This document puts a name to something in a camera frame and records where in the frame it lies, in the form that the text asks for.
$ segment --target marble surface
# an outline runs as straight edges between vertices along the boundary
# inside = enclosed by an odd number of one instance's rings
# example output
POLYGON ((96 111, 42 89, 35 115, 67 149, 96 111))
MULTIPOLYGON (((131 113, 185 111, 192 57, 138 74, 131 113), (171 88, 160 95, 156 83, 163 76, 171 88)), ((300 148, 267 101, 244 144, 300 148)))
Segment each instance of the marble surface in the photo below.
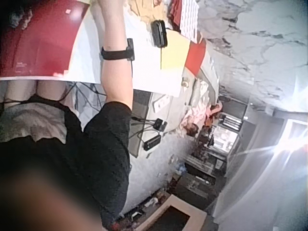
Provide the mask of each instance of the marble surface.
POLYGON ((307 3, 199 0, 220 93, 253 104, 308 111, 307 3))

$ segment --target pink object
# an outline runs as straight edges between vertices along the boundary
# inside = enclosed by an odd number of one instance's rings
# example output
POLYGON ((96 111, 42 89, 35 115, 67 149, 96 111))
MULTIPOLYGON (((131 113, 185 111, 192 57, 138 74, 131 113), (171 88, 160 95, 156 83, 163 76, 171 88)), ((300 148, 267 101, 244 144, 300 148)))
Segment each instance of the pink object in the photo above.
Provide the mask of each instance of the pink object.
POLYGON ((222 103, 221 102, 218 102, 216 104, 216 107, 211 111, 211 115, 217 113, 217 112, 220 112, 222 109, 222 103))

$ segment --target red book cover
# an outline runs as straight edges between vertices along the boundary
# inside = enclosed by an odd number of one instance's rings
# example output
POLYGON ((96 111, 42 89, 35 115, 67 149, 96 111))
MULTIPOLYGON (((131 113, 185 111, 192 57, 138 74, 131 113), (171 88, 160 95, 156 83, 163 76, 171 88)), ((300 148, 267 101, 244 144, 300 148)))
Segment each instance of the red book cover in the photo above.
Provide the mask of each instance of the red book cover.
POLYGON ((76 0, 57 0, 25 10, 18 26, 1 34, 0 77, 63 74, 88 8, 76 0))

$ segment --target yellow paper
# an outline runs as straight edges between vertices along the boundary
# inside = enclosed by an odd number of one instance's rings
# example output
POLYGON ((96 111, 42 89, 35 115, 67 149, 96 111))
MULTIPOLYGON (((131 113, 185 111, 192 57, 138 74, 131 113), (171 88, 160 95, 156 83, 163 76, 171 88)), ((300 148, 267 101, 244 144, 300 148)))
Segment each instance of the yellow paper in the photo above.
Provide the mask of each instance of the yellow paper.
POLYGON ((190 40, 174 30, 167 30, 168 46, 162 48, 161 69, 185 66, 190 40))

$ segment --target power adapter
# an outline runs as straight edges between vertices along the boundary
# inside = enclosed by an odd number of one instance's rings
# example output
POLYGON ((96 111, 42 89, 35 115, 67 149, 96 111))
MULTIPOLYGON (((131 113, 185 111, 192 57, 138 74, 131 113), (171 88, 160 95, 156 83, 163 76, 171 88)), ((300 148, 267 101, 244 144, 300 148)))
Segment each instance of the power adapter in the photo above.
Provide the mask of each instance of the power adapter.
POLYGON ((159 132, 164 132, 167 127, 167 122, 162 119, 157 119, 153 125, 153 128, 159 132))

